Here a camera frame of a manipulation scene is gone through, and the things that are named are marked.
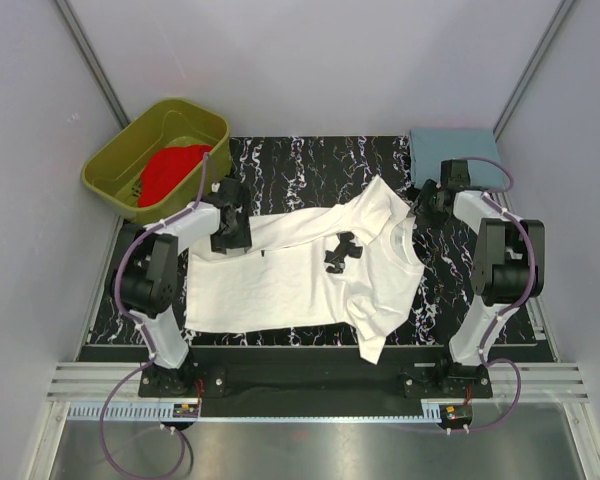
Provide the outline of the white printed t shirt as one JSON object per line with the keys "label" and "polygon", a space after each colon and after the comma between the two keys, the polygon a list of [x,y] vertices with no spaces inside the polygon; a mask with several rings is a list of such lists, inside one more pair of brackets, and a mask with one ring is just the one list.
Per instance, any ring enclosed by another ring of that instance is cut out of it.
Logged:
{"label": "white printed t shirt", "polygon": [[247,333],[346,323],[361,358],[375,364],[424,274],[414,224],[376,176],[345,204],[253,217],[246,253],[215,253],[199,240],[188,252],[185,326]]}

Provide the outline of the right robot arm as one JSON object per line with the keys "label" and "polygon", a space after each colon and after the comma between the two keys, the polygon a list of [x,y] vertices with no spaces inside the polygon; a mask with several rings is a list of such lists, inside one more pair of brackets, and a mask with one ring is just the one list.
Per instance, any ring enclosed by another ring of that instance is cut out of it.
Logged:
{"label": "right robot arm", "polygon": [[545,225],[511,213],[487,192],[456,192],[433,180],[424,183],[410,215],[417,224],[431,228],[455,218],[477,235],[470,275],[473,300],[448,343],[452,362],[433,374],[437,390],[452,397],[470,383],[465,366],[486,363],[506,322],[542,292]]}

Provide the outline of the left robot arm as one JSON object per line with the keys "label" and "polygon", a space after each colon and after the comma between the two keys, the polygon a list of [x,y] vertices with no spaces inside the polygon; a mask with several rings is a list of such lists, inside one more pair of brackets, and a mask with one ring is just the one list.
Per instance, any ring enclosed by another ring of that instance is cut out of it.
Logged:
{"label": "left robot arm", "polygon": [[252,246],[251,193],[225,177],[177,213],[146,226],[128,225],[115,251],[111,295],[119,313],[143,337],[149,361],[163,368],[161,384],[176,396],[195,386],[196,372],[185,360],[189,348],[172,308],[179,255],[201,240],[213,253],[242,254]]}

